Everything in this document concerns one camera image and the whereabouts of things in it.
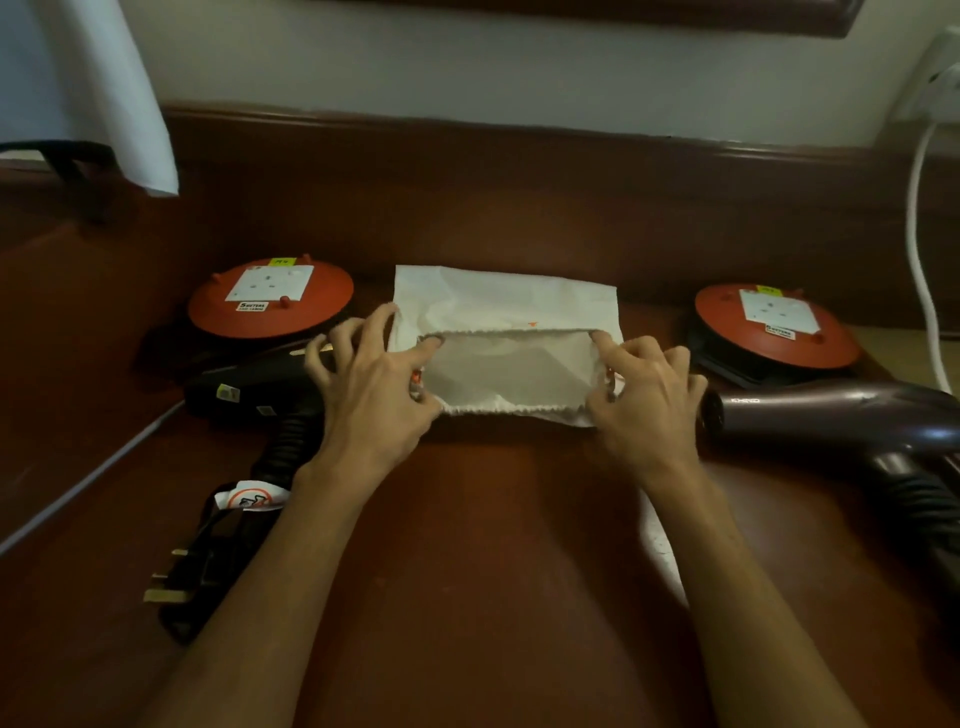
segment power cord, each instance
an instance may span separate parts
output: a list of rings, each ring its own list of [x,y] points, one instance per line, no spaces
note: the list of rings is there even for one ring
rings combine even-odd
[[[940,324],[937,322],[937,309],[926,284],[924,266],[920,262],[920,249],[917,245],[917,201],[920,196],[920,175],[924,169],[927,147],[930,146],[930,139],[936,131],[935,122],[926,127],[913,157],[913,168],[910,170],[910,183],[907,185],[906,192],[906,256],[910,263],[914,285],[917,287],[917,297],[924,309],[926,348],[930,356],[930,364],[933,366],[933,374],[937,379],[937,386],[944,392],[953,394],[947,372],[944,370],[944,359],[940,353]]]

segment white wall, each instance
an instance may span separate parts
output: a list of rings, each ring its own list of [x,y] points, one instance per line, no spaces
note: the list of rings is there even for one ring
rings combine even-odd
[[[163,101],[869,146],[960,0],[866,0],[844,40],[311,0],[122,0]]]

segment wall socket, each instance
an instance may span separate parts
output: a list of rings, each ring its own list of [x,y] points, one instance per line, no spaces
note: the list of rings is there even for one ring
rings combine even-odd
[[[960,27],[945,28],[933,39],[890,119],[960,123]]]

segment forearm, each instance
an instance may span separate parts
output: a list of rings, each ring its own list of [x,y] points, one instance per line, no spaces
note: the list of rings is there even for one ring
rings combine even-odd
[[[331,482],[323,464],[298,474],[270,536],[140,728],[293,723],[330,584],[362,506],[341,495],[350,490],[345,485]]]
[[[722,492],[697,469],[653,492],[673,546],[722,726],[864,726],[760,567]],[[700,479],[689,493],[689,480]]]

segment white drawstring bag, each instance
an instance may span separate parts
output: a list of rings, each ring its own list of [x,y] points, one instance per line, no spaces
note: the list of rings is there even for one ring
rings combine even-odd
[[[579,280],[396,266],[388,350],[430,335],[444,345],[422,384],[447,414],[532,415],[590,426],[587,393],[605,367],[595,329],[622,342],[616,289]]]

